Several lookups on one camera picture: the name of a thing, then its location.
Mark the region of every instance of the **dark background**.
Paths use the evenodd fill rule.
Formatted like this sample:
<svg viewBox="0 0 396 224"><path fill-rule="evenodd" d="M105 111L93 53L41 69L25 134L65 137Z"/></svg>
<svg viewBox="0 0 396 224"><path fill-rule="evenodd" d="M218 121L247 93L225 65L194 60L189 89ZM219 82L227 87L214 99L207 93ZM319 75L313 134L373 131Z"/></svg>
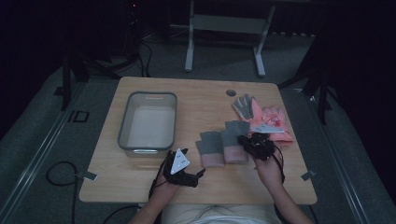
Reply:
<svg viewBox="0 0 396 224"><path fill-rule="evenodd" d="M137 11L131 8L132 3L137 3ZM47 77L62 65L70 46L94 59L108 61L112 55L136 51L131 37L138 34L128 25L134 20L131 15L165 39L169 37L169 24L188 24L188 1L151 0L142 4L127 0L1 1L0 137ZM220 14L263 16L256 6L262 2L248 1L245 7L239 7L236 1L225 4L219 7ZM196 9L210 12L214 6L203 3ZM393 1L347 1L341 7L282 4L270 28L286 35L317 36L315 47L304 61L328 65L340 105L394 202L395 15Z"/></svg>

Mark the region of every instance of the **person's right hand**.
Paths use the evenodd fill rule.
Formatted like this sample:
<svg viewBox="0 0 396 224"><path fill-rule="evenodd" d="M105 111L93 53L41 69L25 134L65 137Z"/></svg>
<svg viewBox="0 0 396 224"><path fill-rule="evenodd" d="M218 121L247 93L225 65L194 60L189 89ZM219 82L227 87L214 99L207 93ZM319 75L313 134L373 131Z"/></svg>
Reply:
<svg viewBox="0 0 396 224"><path fill-rule="evenodd" d="M274 155L282 164L282 158L280 156L279 150L275 150ZM259 175L260 180L267 188L277 188L282 186L282 173L277 165L275 159L270 157L266 161L262 161L260 159L254 159L254 163L256 164L256 170Z"/></svg>

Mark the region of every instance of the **plastic container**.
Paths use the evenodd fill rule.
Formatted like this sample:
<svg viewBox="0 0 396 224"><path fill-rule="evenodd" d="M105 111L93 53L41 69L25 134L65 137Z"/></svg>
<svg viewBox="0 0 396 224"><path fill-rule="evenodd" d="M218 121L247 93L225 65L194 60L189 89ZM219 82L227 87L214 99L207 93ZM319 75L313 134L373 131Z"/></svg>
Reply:
<svg viewBox="0 0 396 224"><path fill-rule="evenodd" d="M165 157L175 142L177 97L136 91L128 99L118 138L128 157Z"/></svg>

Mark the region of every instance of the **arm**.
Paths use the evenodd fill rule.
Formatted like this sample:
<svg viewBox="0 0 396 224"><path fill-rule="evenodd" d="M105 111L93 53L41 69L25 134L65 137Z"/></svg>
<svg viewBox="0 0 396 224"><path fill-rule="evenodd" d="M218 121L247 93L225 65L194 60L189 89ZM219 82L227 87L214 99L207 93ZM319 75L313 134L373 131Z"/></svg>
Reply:
<svg viewBox="0 0 396 224"><path fill-rule="evenodd" d="M174 185L164 181L166 181L166 178L161 175L158 178L157 187L148 202L134 216L129 224L151 224L155 221L165 206L169 204L173 196L176 194L179 185Z"/></svg>
<svg viewBox="0 0 396 224"><path fill-rule="evenodd" d="M278 150L275 155L279 161L282 160ZM280 214L289 223L312 223L283 187L281 173L275 159L270 158L266 161L258 159L254 162L259 178L271 194Z"/></svg>

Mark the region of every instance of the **pile of gloves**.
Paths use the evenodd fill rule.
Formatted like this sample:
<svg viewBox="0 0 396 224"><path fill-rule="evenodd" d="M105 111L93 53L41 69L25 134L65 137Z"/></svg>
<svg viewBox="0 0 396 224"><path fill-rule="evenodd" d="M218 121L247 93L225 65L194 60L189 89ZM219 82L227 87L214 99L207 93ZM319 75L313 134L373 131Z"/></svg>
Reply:
<svg viewBox="0 0 396 224"><path fill-rule="evenodd" d="M252 129L271 125L282 129L283 133L270 133L269 140L278 142L282 147L292 143L288 127L285 125L285 112L281 107L261 108L254 97L247 94L233 102L233 109L241 120L225 122L221 132L200 133L201 141L195 142L204 168L223 167L225 163L248 161L248 153L238 143L238 136L250 136Z"/></svg>

